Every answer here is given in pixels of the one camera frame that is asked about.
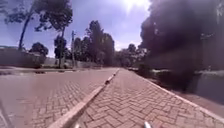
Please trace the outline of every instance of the brick pavement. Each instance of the brick pavement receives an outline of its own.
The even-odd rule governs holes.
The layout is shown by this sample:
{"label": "brick pavement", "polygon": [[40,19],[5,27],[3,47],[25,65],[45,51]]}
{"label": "brick pavement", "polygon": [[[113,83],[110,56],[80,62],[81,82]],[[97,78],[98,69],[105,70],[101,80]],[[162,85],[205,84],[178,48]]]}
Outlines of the brick pavement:
{"label": "brick pavement", "polygon": [[0,98],[17,128],[45,128],[116,70],[1,76]]}
{"label": "brick pavement", "polygon": [[82,128],[224,128],[223,123],[136,74],[120,70],[89,105],[78,122]]}

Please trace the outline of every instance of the concrete curb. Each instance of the concrete curb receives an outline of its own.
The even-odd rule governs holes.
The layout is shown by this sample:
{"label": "concrete curb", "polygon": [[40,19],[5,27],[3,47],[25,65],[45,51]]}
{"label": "concrete curb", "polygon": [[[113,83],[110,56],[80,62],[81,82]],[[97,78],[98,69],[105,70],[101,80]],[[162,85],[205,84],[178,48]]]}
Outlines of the concrete curb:
{"label": "concrete curb", "polygon": [[[113,78],[118,73],[119,69],[110,76],[106,81],[109,83],[113,80]],[[79,116],[84,112],[84,110],[88,107],[91,101],[106,87],[107,84],[104,84],[94,91],[92,91],[89,95],[87,95],[81,102],[79,102],[75,107],[73,107],[69,112],[63,115],[61,118],[52,123],[48,128],[69,128],[71,127],[79,118]]]}
{"label": "concrete curb", "polygon": [[0,69],[1,75],[13,75],[18,73],[45,73],[45,72],[65,72],[76,71],[75,69]]}
{"label": "concrete curb", "polygon": [[184,101],[185,103],[190,104],[191,106],[195,107],[197,110],[200,110],[200,111],[204,112],[205,114],[213,117],[214,119],[216,119],[216,120],[218,120],[218,121],[220,121],[220,122],[222,122],[224,124],[224,118],[222,118],[221,116],[219,116],[219,115],[217,115],[217,114],[215,114],[215,113],[213,113],[213,112],[211,112],[211,111],[201,107],[200,105],[197,105],[197,104],[195,104],[195,103],[193,103],[193,102],[191,102],[191,101],[189,101],[189,100],[187,100],[187,99],[185,99],[183,97],[180,97],[180,96],[174,94],[173,92],[170,92],[170,91],[160,87],[159,85],[157,85],[157,84],[155,84],[155,83],[153,83],[153,82],[151,82],[151,81],[149,81],[149,80],[147,80],[147,79],[145,79],[145,78],[143,78],[141,76],[138,76],[138,77],[140,77],[144,81],[148,82],[149,84],[155,86],[156,88],[159,88],[159,89],[165,91],[166,93],[168,93],[168,94],[170,94],[170,95],[172,95],[172,96],[174,96],[174,97]]}

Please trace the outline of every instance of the sun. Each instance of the sun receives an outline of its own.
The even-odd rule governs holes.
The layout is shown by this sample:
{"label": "sun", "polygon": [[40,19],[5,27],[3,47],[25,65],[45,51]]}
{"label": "sun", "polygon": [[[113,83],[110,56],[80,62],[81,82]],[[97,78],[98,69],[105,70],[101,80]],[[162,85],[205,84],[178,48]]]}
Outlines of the sun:
{"label": "sun", "polygon": [[148,10],[150,5],[149,0],[123,0],[123,3],[127,13],[129,13],[134,6],[142,7],[145,10]]}

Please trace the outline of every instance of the tree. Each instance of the tree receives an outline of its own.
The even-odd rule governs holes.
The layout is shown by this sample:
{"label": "tree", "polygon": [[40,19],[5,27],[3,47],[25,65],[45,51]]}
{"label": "tree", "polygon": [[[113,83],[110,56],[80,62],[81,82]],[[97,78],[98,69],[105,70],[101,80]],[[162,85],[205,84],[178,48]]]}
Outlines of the tree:
{"label": "tree", "polygon": [[22,33],[19,40],[19,50],[22,49],[23,38],[26,28],[34,14],[39,16],[39,26],[35,28],[36,31],[51,29],[52,27],[57,31],[64,31],[64,28],[72,22],[72,9],[69,5],[69,0],[34,0],[30,8],[25,8],[20,4],[19,7],[8,11],[6,15],[6,23],[24,23]]}
{"label": "tree", "polygon": [[7,4],[7,1],[5,0],[0,0],[0,14],[7,14],[6,12],[6,4]]}
{"label": "tree", "polygon": [[200,22],[187,0],[153,0],[150,12],[142,24],[141,37],[142,46],[151,54],[200,42]]}
{"label": "tree", "polygon": [[112,36],[108,33],[103,34],[102,39],[102,51],[105,54],[104,64],[106,66],[112,66],[114,60],[114,40]]}
{"label": "tree", "polygon": [[77,37],[74,41],[74,55],[76,60],[81,60],[82,56],[82,40]]}
{"label": "tree", "polygon": [[32,45],[32,48],[30,49],[29,52],[36,52],[39,53],[40,55],[46,56],[48,54],[48,48],[45,47],[40,42],[37,42]]}
{"label": "tree", "polygon": [[55,46],[54,53],[55,53],[55,58],[61,59],[61,58],[64,57],[65,51],[66,51],[66,44],[67,44],[67,41],[64,38],[62,38],[60,35],[58,35],[55,38],[55,40],[54,40],[54,46]]}
{"label": "tree", "polygon": [[128,50],[129,50],[129,52],[134,53],[136,51],[135,45],[134,44],[129,44]]}
{"label": "tree", "polygon": [[89,28],[86,29],[87,35],[91,41],[91,55],[94,62],[97,62],[99,54],[102,52],[103,29],[98,21],[91,21]]}

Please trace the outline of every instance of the road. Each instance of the road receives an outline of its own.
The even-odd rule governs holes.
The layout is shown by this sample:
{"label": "road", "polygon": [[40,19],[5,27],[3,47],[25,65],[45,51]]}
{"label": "road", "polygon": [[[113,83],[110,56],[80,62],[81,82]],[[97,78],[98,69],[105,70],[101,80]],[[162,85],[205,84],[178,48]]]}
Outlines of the road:
{"label": "road", "polygon": [[17,128],[47,127],[116,70],[0,76],[0,98]]}
{"label": "road", "polygon": [[78,123],[81,128],[142,128],[144,121],[152,128],[224,128],[213,116],[123,69]]}

